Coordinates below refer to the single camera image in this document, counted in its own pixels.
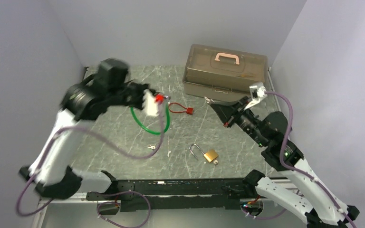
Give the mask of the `brass padlock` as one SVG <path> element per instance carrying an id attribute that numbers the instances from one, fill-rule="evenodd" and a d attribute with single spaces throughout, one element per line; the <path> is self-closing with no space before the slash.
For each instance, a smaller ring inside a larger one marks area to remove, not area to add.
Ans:
<path id="1" fill-rule="evenodd" d="M 194 158 L 196 160 L 198 160 L 198 157 L 195 155 L 194 151 L 193 151 L 193 148 L 196 147 L 203 155 L 203 157 L 205 158 L 205 160 L 208 162 L 208 163 L 213 163 L 214 160 L 217 160 L 219 155 L 218 153 L 211 149 L 207 152 L 204 152 L 197 144 L 193 143 L 189 146 L 189 151 L 190 153 L 194 156 Z"/>

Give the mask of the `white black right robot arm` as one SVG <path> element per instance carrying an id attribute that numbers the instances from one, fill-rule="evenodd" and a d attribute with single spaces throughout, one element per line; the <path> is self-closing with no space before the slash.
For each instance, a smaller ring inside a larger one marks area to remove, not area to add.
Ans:
<path id="1" fill-rule="evenodd" d="M 301 219 L 308 228 L 355 227 L 360 214 L 355 206 L 339 200 L 317 177 L 301 150 L 285 135 L 288 120 L 280 111 L 272 112 L 260 120 L 246 105 L 245 96 L 235 102 L 212 102 L 208 105 L 215 111 L 224 127 L 237 125 L 260 147 L 265 162 L 286 177 L 299 190 L 288 190 L 258 170 L 252 170 L 242 181 L 243 192 L 248 197 L 257 194 L 273 200 Z"/>

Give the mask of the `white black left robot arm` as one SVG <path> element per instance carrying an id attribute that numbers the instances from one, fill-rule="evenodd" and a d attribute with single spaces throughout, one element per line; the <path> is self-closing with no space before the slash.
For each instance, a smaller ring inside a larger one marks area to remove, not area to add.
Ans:
<path id="1" fill-rule="evenodd" d="M 110 200 L 117 195 L 117 180 L 109 172 L 80 171 L 70 166 L 70 160 L 84 135 L 91 134 L 92 126 L 109 107 L 142 109 L 145 93 L 155 94 L 148 84 L 131 80 L 129 74 L 127 63 L 109 58 L 66 91 L 42 152 L 19 171 L 26 181 L 35 183 L 39 196 L 65 200 L 80 192 L 99 192 Z"/>

